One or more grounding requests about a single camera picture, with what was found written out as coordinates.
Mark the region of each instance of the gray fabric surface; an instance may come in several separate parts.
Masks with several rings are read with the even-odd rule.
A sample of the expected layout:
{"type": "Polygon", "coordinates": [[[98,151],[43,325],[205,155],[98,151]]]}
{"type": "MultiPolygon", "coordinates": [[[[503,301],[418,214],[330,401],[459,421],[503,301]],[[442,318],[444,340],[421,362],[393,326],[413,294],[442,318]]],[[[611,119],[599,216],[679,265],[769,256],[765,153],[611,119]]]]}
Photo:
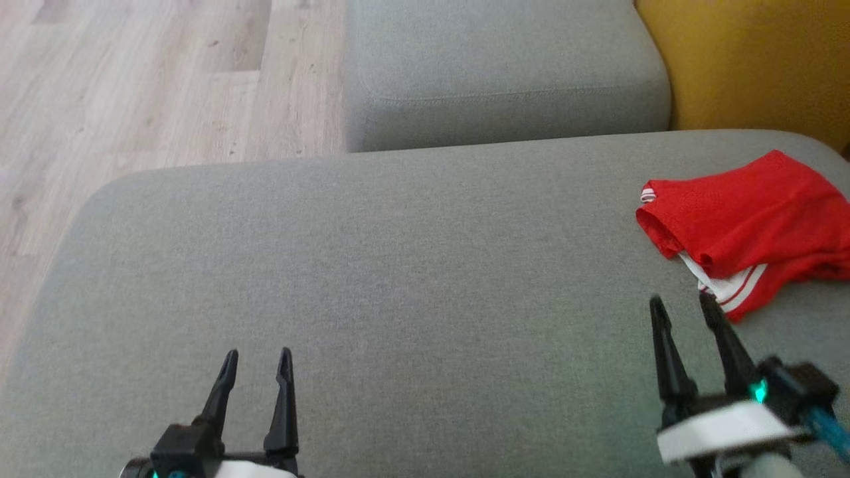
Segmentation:
{"type": "Polygon", "coordinates": [[[631,0],[353,0],[350,151],[667,128],[670,86],[631,0]]]}
{"type": "MultiPolygon", "coordinates": [[[[655,447],[648,302],[721,390],[695,280],[639,229],[643,182],[779,148],[850,193],[826,146],[775,132],[556,139],[178,168],[76,219],[0,399],[3,473],[113,477],[201,409],[241,352],[224,438],[261,446],[292,347],[308,477],[689,476],[655,447]]],[[[847,388],[847,284],[786,287],[740,333],[847,388]]],[[[837,411],[850,420],[847,393],[837,411]]],[[[844,473],[829,452],[809,476],[844,473]]]]}

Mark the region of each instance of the mustard yellow backrest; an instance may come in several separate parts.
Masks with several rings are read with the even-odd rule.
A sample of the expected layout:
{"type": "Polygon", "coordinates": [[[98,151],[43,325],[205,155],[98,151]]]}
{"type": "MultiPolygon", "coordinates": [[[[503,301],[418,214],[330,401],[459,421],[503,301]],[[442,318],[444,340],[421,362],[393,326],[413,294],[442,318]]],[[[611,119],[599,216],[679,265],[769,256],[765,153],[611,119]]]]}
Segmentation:
{"type": "Polygon", "coordinates": [[[769,128],[850,143],[850,0],[636,0],[673,129],[769,128]]]}

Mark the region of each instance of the red garment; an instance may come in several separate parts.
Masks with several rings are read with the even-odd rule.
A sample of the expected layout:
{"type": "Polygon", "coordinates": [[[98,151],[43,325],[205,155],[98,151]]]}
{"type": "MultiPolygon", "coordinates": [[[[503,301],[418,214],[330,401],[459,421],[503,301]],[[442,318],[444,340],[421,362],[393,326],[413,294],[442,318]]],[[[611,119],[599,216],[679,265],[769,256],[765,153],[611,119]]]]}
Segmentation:
{"type": "Polygon", "coordinates": [[[788,281],[850,280],[850,203],[781,151],[714,176],[651,180],[642,201],[637,221],[665,257],[686,253],[709,278],[738,274],[737,290],[718,294],[735,322],[788,281]]]}

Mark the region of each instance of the gray sofa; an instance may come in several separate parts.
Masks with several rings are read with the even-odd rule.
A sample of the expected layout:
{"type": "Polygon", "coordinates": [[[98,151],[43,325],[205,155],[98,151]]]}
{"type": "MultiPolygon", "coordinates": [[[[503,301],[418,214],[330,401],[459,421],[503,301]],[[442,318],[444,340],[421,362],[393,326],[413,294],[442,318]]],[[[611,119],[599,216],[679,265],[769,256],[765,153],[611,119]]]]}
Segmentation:
{"type": "Polygon", "coordinates": [[[632,0],[352,0],[349,151],[667,129],[632,0]]]}
{"type": "MultiPolygon", "coordinates": [[[[655,446],[660,293],[721,390],[694,278],[634,211],[650,178],[772,149],[850,195],[819,142],[628,134],[176,168],[106,186],[58,252],[0,398],[3,472],[115,476],[241,352],[224,439],[258,448],[292,348],[306,476],[690,476],[655,446]]],[[[850,383],[850,294],[787,286],[738,330],[850,383]]],[[[836,411],[850,417],[845,394],[836,411]]],[[[823,447],[809,476],[846,475],[823,447]]]]}

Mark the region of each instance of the green led light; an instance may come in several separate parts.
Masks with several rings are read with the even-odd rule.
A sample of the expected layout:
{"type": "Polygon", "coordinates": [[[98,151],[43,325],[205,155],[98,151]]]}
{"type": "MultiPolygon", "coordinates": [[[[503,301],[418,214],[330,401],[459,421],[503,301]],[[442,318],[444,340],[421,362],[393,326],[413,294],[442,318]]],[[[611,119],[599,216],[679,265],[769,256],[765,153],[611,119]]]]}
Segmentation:
{"type": "Polygon", "coordinates": [[[753,400],[764,403],[764,400],[768,398],[768,381],[762,378],[761,382],[750,385],[750,395],[752,395],[753,400]]]}

